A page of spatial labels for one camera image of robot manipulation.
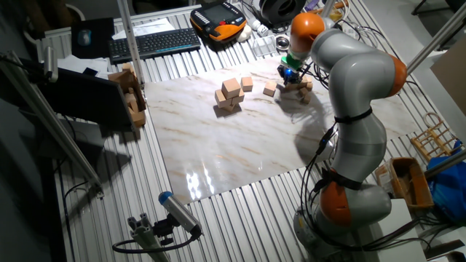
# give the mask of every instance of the keyboard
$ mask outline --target keyboard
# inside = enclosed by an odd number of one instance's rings
[[[136,36],[136,44],[141,59],[192,51],[201,47],[193,28]],[[126,39],[108,41],[108,49],[112,65],[132,60]]]

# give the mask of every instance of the computer monitor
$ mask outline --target computer monitor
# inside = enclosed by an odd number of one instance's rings
[[[21,63],[43,74],[43,64],[21,59]],[[119,84],[66,69],[58,69],[55,83],[37,84],[56,113],[96,122],[112,131],[132,132],[125,96]]]

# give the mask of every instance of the small wooden block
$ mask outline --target small wooden block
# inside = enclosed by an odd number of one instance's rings
[[[236,79],[230,79],[224,81],[221,85],[221,91],[225,96],[225,99],[230,99],[240,95],[241,86]]]
[[[253,78],[250,77],[250,76],[242,77],[241,78],[241,88],[242,88],[242,91],[244,91],[244,92],[253,91]]]
[[[224,108],[225,106],[230,106],[232,104],[232,99],[225,99],[221,90],[216,90],[216,101],[219,108]]]
[[[299,84],[287,83],[285,88],[287,90],[297,90],[299,88]]]
[[[308,92],[303,98],[303,103],[308,104],[309,102],[311,102],[311,92]]]
[[[230,106],[224,106],[222,109],[227,110],[228,112],[232,112],[236,104],[230,105]]]
[[[134,113],[139,112],[138,103],[136,103],[136,100],[131,100],[130,101],[130,107],[131,107],[131,109],[133,110]]]
[[[307,84],[306,84],[306,89],[307,89],[307,91],[311,92],[313,86],[314,86],[314,85],[312,84],[312,82],[307,82]]]
[[[310,82],[309,78],[307,76],[303,76],[303,79],[301,80],[301,83],[299,83],[299,87],[306,87],[307,83]]]
[[[245,93],[241,89],[240,90],[240,95],[235,97],[235,98],[232,98],[232,105],[236,105],[238,103],[241,103],[244,100],[245,100]]]
[[[142,127],[146,124],[146,115],[144,112],[139,112],[131,115],[134,125],[136,127]]]
[[[130,105],[131,101],[136,101],[136,96],[134,96],[134,94],[126,93],[125,100],[126,104]]]
[[[300,94],[302,97],[305,97],[305,96],[307,95],[308,92],[309,92],[309,90],[308,90],[306,87],[301,88],[301,89],[299,90],[299,94]]]
[[[277,83],[267,82],[264,88],[264,94],[273,97],[275,94],[275,89],[277,88]]]

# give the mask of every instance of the slotted metal table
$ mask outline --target slotted metal table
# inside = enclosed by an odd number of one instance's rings
[[[353,0],[352,4],[348,20],[382,31],[361,0]],[[194,8],[137,15],[133,17],[133,25],[167,17],[175,28],[188,28],[191,27],[189,14]],[[115,29],[116,32],[123,30],[120,19],[115,20]],[[256,57],[251,50],[255,38],[258,38],[256,33],[244,43],[228,44],[217,52],[202,45],[198,51],[144,60],[144,78],[146,82],[160,82],[284,54],[276,52]],[[389,42],[378,39],[378,48],[396,56]],[[55,48],[58,58],[70,55],[70,28],[46,32],[46,38],[37,44],[39,60],[42,60],[42,51],[46,46]],[[109,65],[108,70],[118,72],[122,67]],[[416,81],[411,76],[408,80]],[[426,161],[418,155],[409,139],[427,129],[422,117],[428,111],[437,112],[437,109],[422,89],[413,84],[406,84],[398,97],[415,120],[419,132],[389,141],[384,160],[412,156],[425,167]],[[63,192],[83,182],[84,178],[72,163],[67,162],[55,174],[68,261],[151,260],[148,255],[124,255],[111,249],[113,243],[131,239],[127,218],[147,213],[150,220],[155,222],[165,219],[167,215],[157,199],[161,192],[171,191],[170,182],[148,110],[146,118],[147,123],[141,128],[139,139],[135,139],[134,134],[113,134],[106,139],[97,166],[103,182],[104,198],[98,199],[88,194],[91,191],[86,185],[68,195],[66,204],[71,234],[66,228]],[[130,161],[125,163],[116,152],[131,156]],[[291,170],[187,205],[200,220],[205,235],[187,247],[168,252],[171,260],[308,261],[309,255],[295,237],[292,224],[299,204],[302,173],[302,169]],[[313,182],[319,176],[315,168]],[[366,182],[375,183],[375,179],[371,175]],[[183,229],[175,229],[175,243],[185,242],[188,237]]]

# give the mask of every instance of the white marble sheet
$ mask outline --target white marble sheet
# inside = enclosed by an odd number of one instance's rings
[[[145,93],[173,193],[184,204],[303,167],[333,124],[325,90],[314,81],[309,105],[299,94],[265,83],[282,83],[280,57],[195,76],[146,84]],[[224,80],[252,76],[254,88],[232,113],[216,106]],[[416,130],[398,97],[372,102],[392,139]]]

